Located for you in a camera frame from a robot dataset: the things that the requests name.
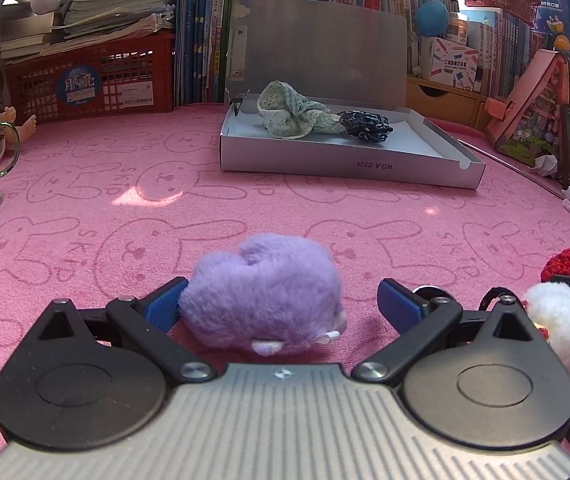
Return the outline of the silver open box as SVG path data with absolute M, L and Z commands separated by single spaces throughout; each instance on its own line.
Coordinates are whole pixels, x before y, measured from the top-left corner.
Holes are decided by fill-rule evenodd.
M 485 164 L 442 128 L 405 107 L 405 21 L 381 11 L 313 0 L 234 0 L 227 49 L 227 114 L 220 133 L 225 171 L 306 174 L 469 188 Z M 257 99 L 283 81 L 333 114 L 385 116 L 383 143 L 347 134 L 276 139 Z M 249 91 L 237 116 L 229 96 Z

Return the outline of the black binder clip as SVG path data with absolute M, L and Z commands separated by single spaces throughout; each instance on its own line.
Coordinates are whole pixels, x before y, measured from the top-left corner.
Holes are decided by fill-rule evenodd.
M 248 95 L 249 91 L 245 91 L 237 93 L 236 96 L 229 96 L 229 104 L 235 116 L 237 116 L 241 111 L 243 103 L 245 102 L 245 99 L 247 98 Z

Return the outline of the white fluffy plush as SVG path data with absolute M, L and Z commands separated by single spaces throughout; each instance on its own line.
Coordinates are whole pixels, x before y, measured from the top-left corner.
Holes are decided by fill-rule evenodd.
M 570 373 L 570 285 L 545 282 L 525 292 L 524 308 Z

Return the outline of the white origami paper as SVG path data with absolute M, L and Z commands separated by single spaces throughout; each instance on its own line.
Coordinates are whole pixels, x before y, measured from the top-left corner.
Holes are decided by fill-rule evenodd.
M 558 174 L 558 159 L 555 155 L 542 155 L 535 159 L 532 168 L 536 174 L 544 178 L 555 178 Z

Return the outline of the purple fluffy plush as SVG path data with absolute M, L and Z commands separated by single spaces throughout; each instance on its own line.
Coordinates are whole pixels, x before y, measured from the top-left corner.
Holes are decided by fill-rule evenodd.
M 257 356 L 306 351 L 346 332 L 343 282 L 331 253 L 309 238 L 263 233 L 235 252 L 201 258 L 179 313 L 202 343 Z

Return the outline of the stack of books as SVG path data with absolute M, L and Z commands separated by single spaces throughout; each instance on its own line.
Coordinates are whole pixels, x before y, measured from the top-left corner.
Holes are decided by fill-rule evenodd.
M 68 0 L 56 12 L 31 15 L 3 27 L 4 61 L 51 55 L 117 39 L 138 30 L 157 32 L 173 18 L 175 0 Z

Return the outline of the green checkered cloth pouch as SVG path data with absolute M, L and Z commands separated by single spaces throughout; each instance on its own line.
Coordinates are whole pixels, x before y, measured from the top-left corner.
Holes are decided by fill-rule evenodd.
M 297 140 L 310 133 L 346 133 L 337 114 L 303 96 L 287 82 L 271 81 L 258 96 L 257 110 L 264 127 L 276 139 Z

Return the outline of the blue brocade pouch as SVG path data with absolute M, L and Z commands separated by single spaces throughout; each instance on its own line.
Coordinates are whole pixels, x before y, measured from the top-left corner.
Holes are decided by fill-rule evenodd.
M 393 131 L 388 119 L 376 113 L 344 110 L 338 114 L 338 118 L 347 136 L 366 143 L 383 143 Z

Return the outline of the wooden drawer organizer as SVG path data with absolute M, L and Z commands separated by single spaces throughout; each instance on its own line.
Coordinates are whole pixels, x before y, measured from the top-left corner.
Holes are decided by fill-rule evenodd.
M 425 117 L 456 122 L 483 131 L 489 122 L 486 98 L 479 93 L 405 77 L 405 106 Z

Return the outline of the white colourful printed box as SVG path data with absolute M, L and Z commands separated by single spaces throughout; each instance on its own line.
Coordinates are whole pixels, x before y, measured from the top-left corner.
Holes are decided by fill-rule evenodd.
M 478 51 L 439 37 L 425 38 L 422 44 L 422 76 L 438 84 L 473 91 L 478 67 Z

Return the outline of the red plastic basket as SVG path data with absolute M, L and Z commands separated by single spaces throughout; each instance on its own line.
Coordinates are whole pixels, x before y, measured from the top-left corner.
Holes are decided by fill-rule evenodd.
M 128 37 L 5 65 L 10 105 L 20 122 L 170 112 L 174 107 L 171 32 Z

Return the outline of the pink bunny table mat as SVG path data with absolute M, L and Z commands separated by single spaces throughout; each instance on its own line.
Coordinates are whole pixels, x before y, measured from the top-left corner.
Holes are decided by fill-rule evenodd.
M 0 368 L 50 300 L 100 308 L 143 296 L 255 234 L 306 236 L 333 253 L 348 328 L 310 360 L 346 367 L 392 340 L 376 305 L 383 278 L 475 308 L 494 286 L 524 292 L 570 248 L 561 201 L 493 160 L 474 191 L 223 172 L 223 117 L 199 105 L 38 127 L 0 207 Z

